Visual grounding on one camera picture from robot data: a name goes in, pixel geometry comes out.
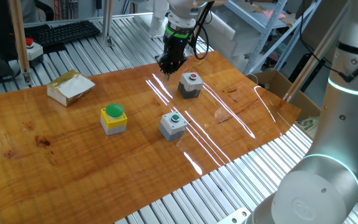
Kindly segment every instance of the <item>yellow-green button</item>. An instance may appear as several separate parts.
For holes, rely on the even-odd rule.
[[[124,113],[124,108],[118,104],[110,104],[106,107],[106,114],[110,117],[117,118]]]

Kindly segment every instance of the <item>small box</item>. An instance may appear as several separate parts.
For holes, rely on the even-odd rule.
[[[162,116],[159,130],[167,141],[182,138],[187,127],[187,122],[177,111]]]
[[[47,95],[68,106],[91,90],[94,83],[76,70],[71,70],[47,85]]]
[[[178,90],[184,99],[195,98],[200,94],[203,84],[196,72],[184,73],[180,77]]]
[[[121,105],[110,104],[101,110],[100,123],[107,135],[124,132],[128,117]]]

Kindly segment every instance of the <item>cardboard box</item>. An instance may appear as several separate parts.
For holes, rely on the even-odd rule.
[[[94,83],[86,76],[71,70],[47,85],[47,95],[68,106],[91,90]]]
[[[258,81],[260,84],[268,83],[270,85],[268,91],[274,93],[280,98],[284,97],[284,95],[287,93],[288,89],[292,85],[292,83],[287,78],[285,78],[283,74],[276,70],[257,73],[255,75],[256,77],[258,77]],[[256,81],[255,77],[253,76],[249,75],[247,77],[250,78],[253,82]],[[298,92],[298,94],[296,94],[291,104],[302,110],[297,119],[298,121],[303,121],[310,116],[319,116],[321,112],[320,108],[300,91]]]

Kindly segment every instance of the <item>red button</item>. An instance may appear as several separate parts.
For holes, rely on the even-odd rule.
[[[25,38],[25,44],[26,44],[27,46],[30,47],[33,43],[34,43],[34,40],[31,39],[30,37],[26,37],[26,38]]]

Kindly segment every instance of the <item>metal slatted platform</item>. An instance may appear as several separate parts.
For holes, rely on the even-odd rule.
[[[101,29],[101,18],[91,22]],[[49,23],[51,26],[63,24],[65,22]],[[0,93],[48,84],[71,69],[90,76],[154,63],[154,56],[163,50],[162,39],[148,38],[147,33],[134,22],[133,16],[115,17],[112,30],[114,47],[104,45],[98,37],[67,43],[67,50],[44,54],[43,64],[31,69],[30,85],[26,85],[23,77],[19,76],[15,81],[0,83]],[[205,44],[198,44],[198,52],[205,50]],[[9,63],[14,71],[19,70],[17,61]],[[294,125],[280,138],[116,223],[210,224],[217,223],[239,208],[246,208],[249,215],[261,201],[277,190],[282,178],[303,158],[310,146],[311,139]],[[358,223],[358,205],[345,223]]]

